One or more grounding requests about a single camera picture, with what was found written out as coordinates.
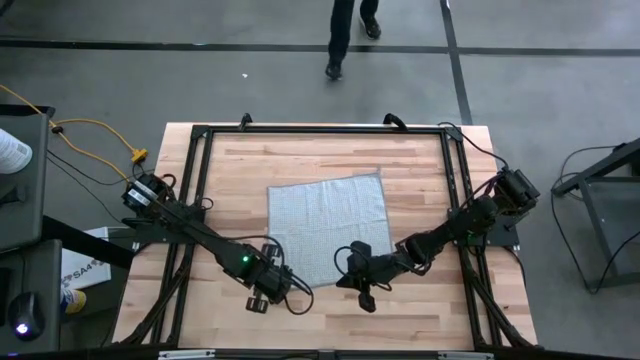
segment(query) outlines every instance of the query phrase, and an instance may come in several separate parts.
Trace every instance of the white bottle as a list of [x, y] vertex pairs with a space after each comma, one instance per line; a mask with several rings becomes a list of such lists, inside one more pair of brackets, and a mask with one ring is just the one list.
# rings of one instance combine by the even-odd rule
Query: white bottle
[[31, 147], [0, 129], [0, 174], [13, 174], [24, 169], [32, 156]]

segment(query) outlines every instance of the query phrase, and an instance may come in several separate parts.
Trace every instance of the gray floor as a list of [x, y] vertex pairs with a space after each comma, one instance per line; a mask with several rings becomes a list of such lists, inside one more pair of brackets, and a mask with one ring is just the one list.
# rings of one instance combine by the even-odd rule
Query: gray floor
[[[640, 3], [633, 0], [451, 0], [461, 46], [638, 48]], [[31, 38], [244, 44], [324, 44], [330, 1], [313, 0], [18, 0], [0, 34]], [[437, 0], [381, 0], [384, 45], [446, 45]], [[353, 41], [369, 44], [354, 21]], [[1, 82], [31, 101], [53, 105], [57, 119], [91, 117], [156, 153], [168, 121], [378, 123], [394, 112], [408, 123], [460, 123], [448, 55], [350, 54], [345, 79], [327, 83], [323, 53], [0, 50]], [[548, 189], [571, 151], [640, 135], [638, 58], [463, 56], [475, 124], [488, 125], [496, 151], [544, 192], [519, 226], [521, 256], [540, 344], [638, 357], [640, 286], [583, 288], [549, 208]], [[15, 102], [0, 94], [0, 102]], [[67, 134], [128, 169], [126, 149], [101, 129]], [[105, 181], [108, 168], [58, 140], [50, 148]], [[570, 170], [606, 152], [576, 157]], [[87, 184], [119, 216], [121, 186]], [[81, 228], [115, 225], [99, 204], [56, 168], [48, 170], [46, 212]], [[578, 203], [558, 201], [587, 274], [605, 260]], [[105, 316], [103, 331], [109, 317]], [[78, 340], [95, 344], [94, 340]]]

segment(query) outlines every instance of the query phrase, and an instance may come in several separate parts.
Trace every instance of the butcher block tabletop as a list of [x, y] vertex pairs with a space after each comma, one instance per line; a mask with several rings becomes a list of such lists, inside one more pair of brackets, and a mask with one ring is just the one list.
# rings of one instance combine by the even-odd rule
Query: butcher block tabletop
[[[180, 188], [192, 123], [168, 123], [156, 174], [171, 173]], [[491, 151], [485, 126], [462, 127], [481, 148]], [[203, 141], [196, 155], [189, 202], [199, 172]], [[465, 144], [473, 187], [496, 173], [493, 158]], [[458, 160], [452, 151], [454, 170]], [[205, 223], [225, 236], [267, 233], [267, 187], [304, 184], [380, 172], [394, 242], [432, 229], [446, 220], [450, 207], [440, 139], [430, 135], [389, 134], [216, 134], [204, 196], [214, 207]], [[258, 248], [260, 241], [252, 242]], [[115, 329], [114, 341], [129, 335], [158, 297], [168, 245], [148, 246], [133, 260]], [[502, 248], [486, 257], [494, 297], [520, 333], [536, 335], [520, 267]], [[180, 335], [180, 347], [357, 350], [472, 349], [462, 274], [451, 245], [419, 277], [397, 277], [393, 291], [372, 290], [377, 311], [364, 312], [357, 292], [325, 286], [314, 289], [315, 304], [306, 315], [289, 313], [284, 302], [266, 314], [245, 310], [252, 292], [229, 278], [211, 253], [198, 246], [193, 259]], [[289, 293], [296, 310], [308, 297]], [[172, 319], [167, 307], [164, 337]], [[478, 298], [485, 339], [486, 311]]]

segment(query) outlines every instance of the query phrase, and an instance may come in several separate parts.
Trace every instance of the gray towel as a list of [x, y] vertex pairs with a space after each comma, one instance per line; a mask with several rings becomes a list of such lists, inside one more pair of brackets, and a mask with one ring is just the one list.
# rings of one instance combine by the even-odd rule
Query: gray towel
[[[285, 261], [311, 287], [341, 275], [333, 254], [359, 240], [373, 255], [391, 252], [389, 221], [378, 173], [311, 184], [268, 188], [269, 235], [282, 243]], [[347, 270], [350, 251], [338, 254]]]

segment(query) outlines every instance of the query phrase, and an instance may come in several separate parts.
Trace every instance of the person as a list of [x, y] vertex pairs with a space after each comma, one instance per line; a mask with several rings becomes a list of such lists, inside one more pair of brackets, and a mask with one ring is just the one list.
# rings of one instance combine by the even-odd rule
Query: person
[[[377, 40], [382, 34], [376, 20], [379, 0], [362, 0], [360, 5], [360, 23], [367, 37]], [[351, 35], [351, 18], [355, 0], [334, 0], [331, 14], [331, 40], [329, 41], [329, 63], [325, 74], [331, 80], [342, 78], [342, 60], [347, 55]]]

